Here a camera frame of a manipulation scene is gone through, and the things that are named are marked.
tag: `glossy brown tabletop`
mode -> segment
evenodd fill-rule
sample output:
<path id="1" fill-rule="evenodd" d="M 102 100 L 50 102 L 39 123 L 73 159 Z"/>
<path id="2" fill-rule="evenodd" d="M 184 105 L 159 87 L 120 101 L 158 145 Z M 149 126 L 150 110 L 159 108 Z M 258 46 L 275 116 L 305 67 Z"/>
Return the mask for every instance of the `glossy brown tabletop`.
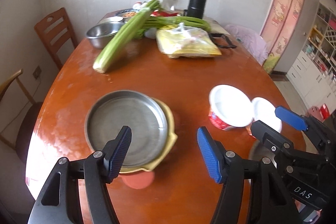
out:
<path id="1" fill-rule="evenodd" d="M 236 49 L 221 50 L 208 59 L 169 59 L 156 41 L 130 42 L 122 60 L 106 74 L 92 69 L 99 54 L 87 39 L 74 50 L 54 81 L 39 114 L 28 153 L 26 183 L 36 198 L 58 158 L 77 160 L 92 151 L 84 136 L 85 116 L 101 96 L 115 90 L 136 90 L 165 102 L 175 118 L 178 140 L 156 169 L 155 180 L 141 190 L 121 178 L 108 185 L 120 223 L 207 224 L 214 213 L 221 185 L 208 175 L 196 141 L 196 130 L 206 126 L 227 150 L 247 158 L 255 141 L 245 128 L 221 131 L 209 121 L 209 92 L 221 84 L 242 90 L 250 99 L 263 97 L 288 108 L 268 74 L 237 42 Z M 304 150 L 302 134 L 283 124 L 282 133 Z M 83 181 L 79 181 L 85 223 L 90 213 Z M 245 223 L 249 183 L 245 181 L 239 223 Z"/>

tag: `cable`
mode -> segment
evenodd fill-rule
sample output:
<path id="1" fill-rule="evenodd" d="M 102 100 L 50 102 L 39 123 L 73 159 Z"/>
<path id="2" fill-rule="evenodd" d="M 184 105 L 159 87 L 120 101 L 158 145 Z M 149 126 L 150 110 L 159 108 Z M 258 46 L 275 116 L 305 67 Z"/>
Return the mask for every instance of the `cable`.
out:
<path id="1" fill-rule="evenodd" d="M 39 88 L 39 86 L 41 85 L 41 78 L 39 78 L 39 83 L 38 83 L 38 85 L 37 85 L 37 87 L 36 87 L 36 90 L 34 91 L 34 94 L 33 94 L 33 96 L 32 97 L 34 97 L 34 95 L 36 94 L 36 92 L 37 92 L 37 90 L 38 90 L 38 88 Z M 3 130 L 1 130 L 0 131 L 0 135 L 11 125 L 11 123 L 12 122 L 14 122 L 14 120 L 16 120 L 16 118 L 17 117 L 19 117 L 19 115 L 21 114 L 21 112 L 25 109 L 25 107 L 29 104 L 30 102 L 28 101 L 24 106 L 23 106 L 23 108 L 19 111 L 19 113 L 4 127 L 4 129 Z"/>

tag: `gray baking pan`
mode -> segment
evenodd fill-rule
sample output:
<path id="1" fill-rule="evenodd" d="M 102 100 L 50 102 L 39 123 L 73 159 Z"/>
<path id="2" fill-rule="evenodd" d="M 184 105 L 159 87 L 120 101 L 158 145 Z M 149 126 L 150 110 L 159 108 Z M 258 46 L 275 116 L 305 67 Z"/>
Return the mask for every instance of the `gray baking pan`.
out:
<path id="1" fill-rule="evenodd" d="M 93 150 L 102 150 L 109 140 L 115 139 L 122 126 L 132 130 L 123 167 L 141 166 L 159 155 L 167 139 L 167 120 L 153 99 L 132 90 L 104 95 L 86 116 L 86 140 Z"/>

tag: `bag of food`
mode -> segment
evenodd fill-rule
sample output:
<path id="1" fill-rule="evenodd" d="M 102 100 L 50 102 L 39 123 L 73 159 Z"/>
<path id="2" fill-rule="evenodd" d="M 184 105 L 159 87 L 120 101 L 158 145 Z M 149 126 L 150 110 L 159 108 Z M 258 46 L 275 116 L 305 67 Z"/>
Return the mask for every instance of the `bag of food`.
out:
<path id="1" fill-rule="evenodd" d="M 214 57 L 222 54 L 206 31 L 186 27 L 183 23 L 176 28 L 158 30 L 156 41 L 160 52 L 167 54 L 169 58 Z"/>

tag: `chair backrest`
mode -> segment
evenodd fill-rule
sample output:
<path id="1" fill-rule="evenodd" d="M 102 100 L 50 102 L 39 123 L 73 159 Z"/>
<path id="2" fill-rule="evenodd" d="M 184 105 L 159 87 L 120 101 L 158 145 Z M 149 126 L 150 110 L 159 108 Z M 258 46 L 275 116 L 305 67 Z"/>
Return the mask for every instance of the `chair backrest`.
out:
<path id="1" fill-rule="evenodd" d="M 25 86 L 22 84 L 22 82 L 18 78 L 21 74 L 23 74 L 23 69 L 20 69 L 19 71 L 17 71 L 16 73 L 14 73 L 10 78 L 8 78 L 5 82 L 3 82 L 2 84 L 0 84 L 0 102 L 1 102 L 1 100 L 3 98 L 3 96 L 5 95 L 5 92 L 8 89 L 8 87 L 11 85 L 11 83 L 13 83 L 14 80 L 16 80 L 16 82 L 18 83 L 20 89 L 25 94 L 25 96 L 28 98 L 28 100 L 33 105 L 36 103 L 35 100 L 33 99 L 33 97 L 28 92 L 28 90 L 25 88 Z M 5 143 L 6 145 L 8 145 L 9 147 L 11 147 L 12 149 L 15 149 L 15 146 L 12 143 L 10 143 L 9 141 L 7 141 L 1 135 L 0 135 L 0 141 L 2 141 L 3 143 Z"/>
<path id="2" fill-rule="evenodd" d="M 62 21 L 59 24 L 52 27 L 55 22 L 61 19 Z M 56 66 L 60 70 L 63 65 L 57 56 L 58 50 L 69 39 L 71 39 L 74 48 L 78 46 L 74 29 L 71 25 L 65 8 L 61 8 L 56 12 L 47 15 L 44 19 L 35 25 L 34 29 L 37 35 L 40 37 L 43 45 L 46 47 L 48 53 L 51 55 L 51 58 L 56 63 Z"/>

